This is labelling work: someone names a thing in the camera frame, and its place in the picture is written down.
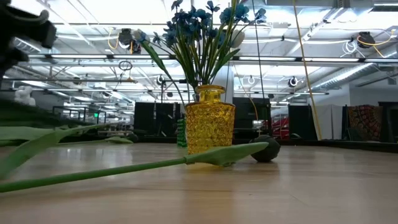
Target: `ceiling duct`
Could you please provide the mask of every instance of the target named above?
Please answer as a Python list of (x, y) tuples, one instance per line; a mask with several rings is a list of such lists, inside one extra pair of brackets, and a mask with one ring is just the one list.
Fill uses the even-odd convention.
[[(390, 46), (381, 52), (383, 55), (385, 55), (385, 58), (397, 58), (397, 49), (395, 45)], [(331, 89), (338, 87), (342, 84), (365, 77), (366, 75), (373, 74), (380, 70), (381, 68), (379, 68), (377, 63), (364, 63), (352, 68), (342, 68), (341, 70), (328, 75), (327, 81), (323, 82), (320, 80), (319, 82), (312, 84), (312, 90), (317, 91), (321, 89)]]

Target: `green tulip stem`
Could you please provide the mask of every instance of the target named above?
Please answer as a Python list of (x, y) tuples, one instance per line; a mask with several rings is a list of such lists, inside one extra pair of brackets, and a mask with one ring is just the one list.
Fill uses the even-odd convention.
[(135, 172), (140, 170), (155, 169), (160, 167), (174, 166), (179, 164), (184, 164), (186, 158), (172, 159), (161, 162), (151, 162), (147, 164), (138, 164), (132, 166), (116, 167), (110, 169), (94, 170), (87, 172), (77, 172), (73, 174), (62, 174), (55, 175), (52, 177), (46, 177), (41, 179), (30, 179), (30, 180), (20, 180), (16, 182), (10, 182), (0, 185), (0, 193), (12, 192), (15, 190), (24, 190), (34, 187), (43, 187), (53, 184), (62, 184), (66, 182), (73, 182), (78, 180), (87, 180), (97, 177), (106, 177), (109, 175), (125, 174), (128, 172)]

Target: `ball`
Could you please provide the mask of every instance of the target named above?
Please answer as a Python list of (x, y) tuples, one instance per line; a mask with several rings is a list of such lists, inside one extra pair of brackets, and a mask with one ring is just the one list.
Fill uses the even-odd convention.
[(262, 135), (250, 141), (250, 143), (252, 142), (269, 143), (265, 149), (251, 155), (251, 157), (253, 157), (258, 162), (270, 162), (278, 156), (278, 153), (280, 151), (280, 144), (274, 138), (268, 135)]

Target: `artificial flower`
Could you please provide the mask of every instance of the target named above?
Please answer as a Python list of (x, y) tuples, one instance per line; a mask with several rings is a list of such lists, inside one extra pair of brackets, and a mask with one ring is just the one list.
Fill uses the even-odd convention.
[(206, 8), (208, 8), (211, 12), (217, 12), (220, 9), (218, 6), (214, 7), (213, 1), (207, 1)]

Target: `patterned rug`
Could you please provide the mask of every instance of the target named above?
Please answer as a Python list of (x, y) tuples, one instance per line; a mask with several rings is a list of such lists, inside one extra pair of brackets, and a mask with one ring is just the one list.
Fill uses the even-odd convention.
[(381, 106), (349, 106), (349, 122), (364, 141), (379, 141), (382, 120)]

